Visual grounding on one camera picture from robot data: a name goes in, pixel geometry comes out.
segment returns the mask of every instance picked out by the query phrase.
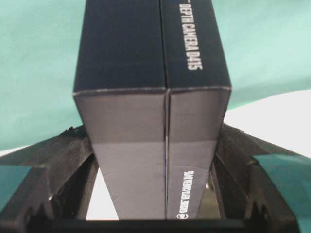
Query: teal background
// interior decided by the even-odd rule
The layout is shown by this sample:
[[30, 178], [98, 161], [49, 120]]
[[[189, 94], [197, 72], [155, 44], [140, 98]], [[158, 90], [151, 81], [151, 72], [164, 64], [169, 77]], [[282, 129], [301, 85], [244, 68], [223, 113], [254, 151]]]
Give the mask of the teal background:
[[0, 212], [24, 180], [31, 167], [0, 165]]
[[[229, 108], [311, 88], [311, 1], [214, 0]], [[85, 0], [2, 0], [0, 150], [81, 125], [72, 86]]]
[[300, 231], [311, 229], [311, 159], [301, 155], [257, 155], [255, 158], [295, 214]]

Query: black plastic part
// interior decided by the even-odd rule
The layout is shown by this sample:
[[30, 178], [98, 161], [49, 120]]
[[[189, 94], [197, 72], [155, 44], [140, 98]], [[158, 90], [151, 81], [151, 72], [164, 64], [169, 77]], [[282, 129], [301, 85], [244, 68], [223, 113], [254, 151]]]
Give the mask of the black plastic part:
[[60, 221], [50, 222], [39, 233], [256, 233], [244, 220], [154, 220], [154, 221]]
[[[57, 137], [10, 153], [0, 158], [1, 165], [30, 166], [17, 191], [0, 212], [0, 232], [25, 233], [33, 225], [39, 226], [46, 219], [60, 217], [49, 201], [55, 194], [62, 194], [68, 184], [74, 182], [78, 188], [69, 189], [69, 194], [76, 190], [75, 216], [86, 215], [91, 188], [96, 172], [91, 169], [95, 163], [89, 140], [83, 127], [70, 128]], [[73, 207], [62, 206], [64, 211]]]
[[91, 155], [51, 199], [55, 218], [85, 219], [98, 164]]
[[211, 170], [222, 219], [254, 218], [254, 208], [267, 224], [265, 232], [299, 232], [296, 217], [254, 155], [296, 153], [223, 125]]

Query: cardboard box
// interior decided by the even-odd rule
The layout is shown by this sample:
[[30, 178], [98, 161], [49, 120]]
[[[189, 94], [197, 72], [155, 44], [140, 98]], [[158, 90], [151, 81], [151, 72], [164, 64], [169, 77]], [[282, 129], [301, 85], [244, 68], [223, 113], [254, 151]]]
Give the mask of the cardboard box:
[[161, 0], [167, 79], [167, 219], [199, 211], [231, 91], [210, 0]]
[[158, 0], [86, 1], [73, 95], [119, 219], [164, 219]]
[[74, 98], [119, 219], [194, 219], [231, 84], [210, 0], [88, 0]]

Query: green tape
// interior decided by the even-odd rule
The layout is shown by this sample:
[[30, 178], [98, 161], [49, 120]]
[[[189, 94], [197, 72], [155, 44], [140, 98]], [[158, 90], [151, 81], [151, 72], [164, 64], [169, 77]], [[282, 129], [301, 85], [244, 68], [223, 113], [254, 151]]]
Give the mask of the green tape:
[[311, 159], [301, 155], [254, 156], [293, 213], [302, 233], [311, 229]]
[[30, 171], [30, 166], [0, 165], [0, 212]]

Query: green backdrop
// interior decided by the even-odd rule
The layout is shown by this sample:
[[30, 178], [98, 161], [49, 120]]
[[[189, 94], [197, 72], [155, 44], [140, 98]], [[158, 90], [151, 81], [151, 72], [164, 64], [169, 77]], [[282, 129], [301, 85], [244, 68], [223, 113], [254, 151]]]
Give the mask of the green backdrop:
[[[214, 0], [229, 108], [311, 88], [311, 1]], [[85, 0], [2, 0], [0, 150], [81, 125], [72, 99]]]

